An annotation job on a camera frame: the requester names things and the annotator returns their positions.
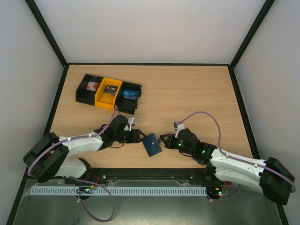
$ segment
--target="blue package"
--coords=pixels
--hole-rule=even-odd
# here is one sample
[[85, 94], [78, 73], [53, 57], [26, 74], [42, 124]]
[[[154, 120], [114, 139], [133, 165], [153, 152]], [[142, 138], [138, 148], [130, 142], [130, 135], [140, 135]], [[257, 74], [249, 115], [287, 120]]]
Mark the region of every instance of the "blue package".
[[154, 133], [145, 137], [142, 141], [149, 157], [154, 156], [160, 152], [162, 152], [161, 147], [159, 146], [159, 141], [155, 137]]
[[136, 100], [137, 94], [138, 94], [138, 92], [135, 91], [135, 90], [125, 89], [125, 90], [123, 91], [123, 96], [124, 96], [125, 98], [131, 99], [131, 100]]

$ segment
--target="white wall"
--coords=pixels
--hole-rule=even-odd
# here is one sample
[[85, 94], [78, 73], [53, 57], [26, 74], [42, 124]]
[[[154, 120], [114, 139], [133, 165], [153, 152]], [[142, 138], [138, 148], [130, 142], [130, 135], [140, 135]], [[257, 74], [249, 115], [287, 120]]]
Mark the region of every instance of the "white wall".
[[0, 224], [42, 137], [62, 66], [24, 0], [0, 1]]
[[[262, 157], [279, 159], [300, 188], [300, 1], [275, 1], [236, 74]], [[298, 225], [300, 190], [285, 213]]]
[[36, 0], [68, 62], [230, 63], [264, 0]]

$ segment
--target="black wire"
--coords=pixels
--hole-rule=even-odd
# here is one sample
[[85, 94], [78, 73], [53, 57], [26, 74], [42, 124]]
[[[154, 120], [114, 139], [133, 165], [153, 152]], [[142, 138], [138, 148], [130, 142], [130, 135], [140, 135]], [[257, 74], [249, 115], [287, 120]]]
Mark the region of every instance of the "black wire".
[[121, 146], [119, 146], [119, 147], [110, 147], [110, 148], [112, 148], [112, 149], [119, 149], [119, 148], [123, 147], [124, 144], [125, 144], [125, 143], [123, 142], [123, 144], [122, 144]]
[[189, 155], [186, 155], [186, 154], [183, 154], [182, 152], [179, 152], [180, 154], [182, 154], [183, 156], [186, 156], [186, 157], [192, 157], [192, 156], [189, 156]]

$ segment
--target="cable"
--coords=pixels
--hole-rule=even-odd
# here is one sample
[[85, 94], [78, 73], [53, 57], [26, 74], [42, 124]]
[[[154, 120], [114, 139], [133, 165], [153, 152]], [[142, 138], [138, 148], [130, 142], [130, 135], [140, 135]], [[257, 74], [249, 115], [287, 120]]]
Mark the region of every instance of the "cable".
[[75, 178], [75, 177], [70, 177], [70, 178], [72, 178], [73, 180], [76, 180], [76, 181], [78, 181], [78, 182], [87, 183], [87, 184], [92, 184], [92, 185], [101, 187], [101, 188], [103, 188], [103, 189], [109, 194], [109, 196], [110, 196], [111, 199], [112, 199], [113, 207], [112, 207], [112, 214], [111, 214], [111, 216], [110, 216], [108, 219], [98, 219], [97, 217], [94, 217], [94, 216], [88, 211], [88, 209], [85, 207], [85, 205], [83, 204], [83, 202], [82, 202], [82, 200], [81, 200], [81, 198], [80, 198], [80, 195], [83, 193], [83, 191], [79, 192], [79, 194], [78, 194], [78, 201], [77, 201], [77, 202], [79, 202], [79, 203], [83, 206], [83, 209], [84, 209], [85, 212], [89, 215], [89, 217], [91, 217], [92, 219], [96, 220], [97, 222], [104, 223], [104, 222], [111, 221], [111, 220], [113, 219], [114, 214], [115, 214], [115, 211], [116, 211], [116, 201], [114, 200], [112, 193], [111, 193], [106, 187], [104, 187], [104, 186], [101, 185], [101, 184], [97, 184], [97, 183], [94, 183], [94, 182], [91, 182], [91, 181], [81, 180], [81, 179], [78, 179], [78, 178]]
[[239, 185], [239, 188], [237, 189], [237, 191], [230, 197], [228, 198], [224, 198], [224, 199], [211, 199], [208, 195], [206, 196], [211, 202], [220, 202], [220, 201], [225, 201], [225, 200], [229, 200], [234, 198], [241, 190], [241, 185]]
[[109, 147], [109, 148], [111, 148], [111, 149], [119, 149], [119, 148], [122, 148], [123, 146], [124, 146], [124, 142], [123, 142], [123, 144], [121, 145], [121, 146], [119, 146], [119, 147]]
[[[227, 156], [226, 153], [223, 152], [223, 150], [221, 149], [221, 128], [220, 128], [220, 125], [219, 125], [218, 121], [216, 120], [216, 118], [213, 117], [210, 113], [205, 112], [205, 111], [197, 111], [197, 112], [194, 112], [194, 113], [190, 114], [189, 116], [187, 116], [184, 120], [182, 120], [182, 121], [180, 121], [180, 122], [177, 122], [177, 124], [183, 123], [184, 121], [186, 121], [187, 119], [189, 119], [190, 117], [192, 117], [192, 116], [194, 116], [195, 114], [198, 114], [198, 113], [202, 113], [202, 114], [206, 114], [206, 115], [210, 116], [210, 117], [214, 120], [214, 122], [216, 123], [217, 129], [218, 129], [218, 131], [219, 131], [218, 148], [219, 148], [219, 151], [221, 152], [222, 155], [224, 155], [224, 156], [226, 156], [226, 157], [228, 157], [228, 158], [234, 159], [234, 160], [236, 160], [236, 161], [239, 161], [239, 162], [243, 162], [243, 163], [249, 164], [249, 165], [255, 165], [255, 164], [256, 164], [256, 163], [251, 163], [251, 162], [248, 162], [248, 161], [246, 161], [246, 160], [243, 160], [243, 159], [240, 159], [240, 158], [236, 158], [236, 157], [233, 157], [233, 156], [230, 156], [230, 155]], [[272, 170], [272, 169], [270, 169], [270, 168], [268, 168], [268, 167], [266, 167], [266, 166], [263, 166], [263, 165], [260, 165], [260, 164], [257, 164], [257, 166], [260, 167], [260, 168], [263, 168], [263, 169], [265, 169], [265, 170], [268, 170], [268, 171], [270, 171], [270, 172], [276, 174], [276, 175], [279, 176], [280, 178], [284, 179], [285, 181], [287, 181], [287, 182], [292, 186], [291, 193], [293, 193], [293, 192], [296, 191], [296, 186], [295, 186], [295, 184], [294, 184], [292, 181], [290, 181], [287, 177], [283, 176], [282, 174], [278, 173], [277, 171]]]
[[[116, 111], [119, 113], [119, 115], [121, 115], [121, 113], [120, 113], [119, 110], [118, 110], [118, 107], [115, 106], [114, 111], [113, 111], [113, 113], [112, 113], [112, 116], [111, 116], [109, 122], [103, 127], [103, 129], [102, 129], [99, 133], [97, 133], [97, 134], [95, 134], [95, 135], [92, 135], [91, 137], [97, 137], [97, 136], [103, 134], [103, 132], [104, 132], [104, 131], [108, 128], [108, 126], [111, 124], [111, 122], [112, 122], [112, 120], [113, 120], [113, 118], [114, 118], [114, 115], [115, 115]], [[71, 140], [76, 140], [76, 139], [86, 138], [86, 137], [89, 137], [89, 136], [88, 136], [88, 135], [76, 136], [76, 137], [73, 137]], [[30, 167], [28, 168], [28, 171], [27, 171], [28, 176], [30, 176], [30, 177], [33, 176], [33, 174], [31, 173], [33, 167], [37, 164], [37, 162], [38, 162], [45, 154], [47, 154], [49, 151], [51, 151], [52, 149], [54, 149], [56, 146], [58, 146], [58, 145], [60, 145], [60, 144], [62, 144], [62, 143], [68, 142], [68, 141], [69, 141], [68, 139], [65, 139], [65, 140], [62, 140], [62, 141], [60, 141], [60, 142], [57, 142], [57, 143], [51, 145], [51, 146], [50, 146], [48, 149], [46, 149], [43, 153], [41, 153], [41, 154], [33, 161], [33, 163], [30, 165]]]
[[180, 154], [182, 154], [183, 156], [186, 156], [186, 157], [191, 157], [192, 158], [192, 156], [189, 156], [189, 155], [186, 155], [186, 154], [183, 154], [182, 152], [179, 152]]

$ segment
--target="wooden table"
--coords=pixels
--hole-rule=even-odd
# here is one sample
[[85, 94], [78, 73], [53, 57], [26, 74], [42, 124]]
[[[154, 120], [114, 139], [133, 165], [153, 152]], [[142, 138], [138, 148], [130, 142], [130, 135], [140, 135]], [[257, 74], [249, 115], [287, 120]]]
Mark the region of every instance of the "wooden table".
[[[85, 74], [141, 84], [142, 96], [135, 111], [139, 121], [135, 128], [145, 134], [159, 137], [174, 133], [174, 121], [195, 111], [207, 111], [221, 126], [222, 148], [252, 157], [226, 66], [70, 65], [51, 128], [58, 136], [87, 134], [107, 123], [112, 114], [112, 110], [75, 102], [75, 91]], [[185, 127], [201, 141], [218, 144], [218, 130], [209, 116], [195, 115], [185, 122]], [[73, 158], [82, 157], [92, 167], [102, 168], [203, 168], [177, 150], [160, 145], [163, 151], [153, 157], [138, 143], [85, 152]]]

